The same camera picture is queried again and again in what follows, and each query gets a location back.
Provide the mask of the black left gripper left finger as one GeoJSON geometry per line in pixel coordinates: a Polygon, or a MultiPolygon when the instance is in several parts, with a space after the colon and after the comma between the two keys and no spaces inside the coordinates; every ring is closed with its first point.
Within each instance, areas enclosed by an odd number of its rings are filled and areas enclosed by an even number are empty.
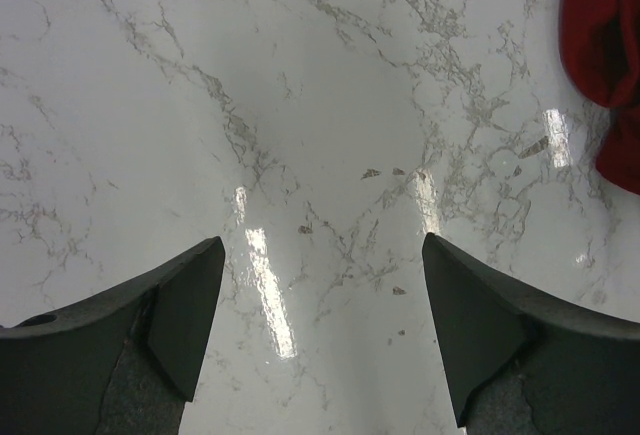
{"type": "Polygon", "coordinates": [[[176,434],[223,279],[206,239],[82,301],[1,330],[4,434],[176,434]]]}

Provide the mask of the dark red t shirt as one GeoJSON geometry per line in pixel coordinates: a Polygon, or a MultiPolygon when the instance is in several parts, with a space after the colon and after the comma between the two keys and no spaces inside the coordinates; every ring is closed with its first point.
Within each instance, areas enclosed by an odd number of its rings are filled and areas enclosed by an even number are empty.
{"type": "Polygon", "coordinates": [[[614,113],[596,169],[637,194],[639,0],[562,0],[560,54],[578,91],[614,113]]]}

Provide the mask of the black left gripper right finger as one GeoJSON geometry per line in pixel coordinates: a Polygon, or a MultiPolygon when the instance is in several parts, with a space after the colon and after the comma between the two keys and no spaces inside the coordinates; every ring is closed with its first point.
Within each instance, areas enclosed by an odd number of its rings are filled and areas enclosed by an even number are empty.
{"type": "Polygon", "coordinates": [[[467,434],[636,434],[639,325],[574,305],[427,234],[426,290],[467,434]]]}

